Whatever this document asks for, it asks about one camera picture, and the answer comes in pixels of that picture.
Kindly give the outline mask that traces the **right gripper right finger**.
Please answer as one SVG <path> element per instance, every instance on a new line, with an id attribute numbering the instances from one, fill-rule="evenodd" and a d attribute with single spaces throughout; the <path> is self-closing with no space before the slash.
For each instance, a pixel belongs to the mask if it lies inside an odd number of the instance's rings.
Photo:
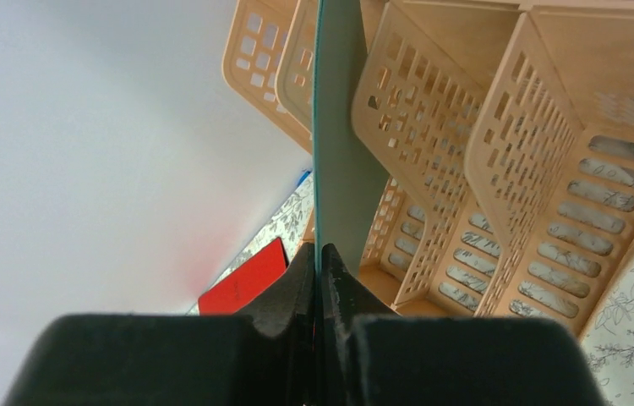
<path id="1" fill-rule="evenodd" d="M 545 318 L 400 316 L 319 255 L 320 405 L 602 405 L 576 339 Z"/>

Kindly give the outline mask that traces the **peach file organizer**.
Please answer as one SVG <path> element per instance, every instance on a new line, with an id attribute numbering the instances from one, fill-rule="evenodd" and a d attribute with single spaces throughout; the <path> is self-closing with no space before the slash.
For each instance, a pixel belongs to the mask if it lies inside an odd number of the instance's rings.
<path id="1" fill-rule="evenodd" d="M 634 257 L 634 1 L 358 1 L 388 174 L 358 278 L 402 315 L 583 336 Z M 225 81 L 313 155 L 320 1 L 240 1 Z"/>

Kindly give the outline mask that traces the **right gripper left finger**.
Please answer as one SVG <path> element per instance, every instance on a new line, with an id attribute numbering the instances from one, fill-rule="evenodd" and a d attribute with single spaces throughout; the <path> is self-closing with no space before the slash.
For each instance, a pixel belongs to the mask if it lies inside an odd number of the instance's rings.
<path id="1" fill-rule="evenodd" d="M 232 315 L 72 314 L 34 342 L 7 405 L 303 405 L 313 396 L 314 246 Z"/>

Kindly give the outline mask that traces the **teal folder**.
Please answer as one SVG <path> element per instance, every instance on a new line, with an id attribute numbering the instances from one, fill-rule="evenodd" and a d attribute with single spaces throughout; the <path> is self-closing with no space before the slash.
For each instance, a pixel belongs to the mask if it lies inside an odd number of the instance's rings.
<path id="1" fill-rule="evenodd" d="M 353 98 L 368 55 L 358 1 L 321 1 L 314 63 L 315 270 L 327 246 L 358 273 L 388 174 L 353 129 Z"/>

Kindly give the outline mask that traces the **red notebook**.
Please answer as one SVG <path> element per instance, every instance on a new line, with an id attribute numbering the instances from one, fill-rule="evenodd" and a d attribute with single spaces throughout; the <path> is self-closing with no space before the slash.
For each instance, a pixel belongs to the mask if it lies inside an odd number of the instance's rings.
<path id="1" fill-rule="evenodd" d="M 201 315 L 231 315 L 241 310 L 278 280 L 289 265 L 281 238 L 251 255 L 236 270 L 214 287 L 203 293 L 197 301 Z"/>

